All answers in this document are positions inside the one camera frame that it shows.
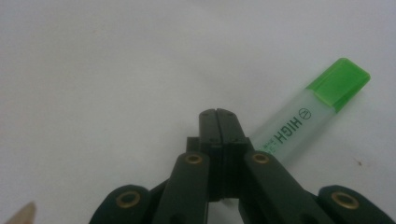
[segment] marker cap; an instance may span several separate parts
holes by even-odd
[[[366,71],[349,59],[341,58],[306,88],[338,112],[369,80]]]

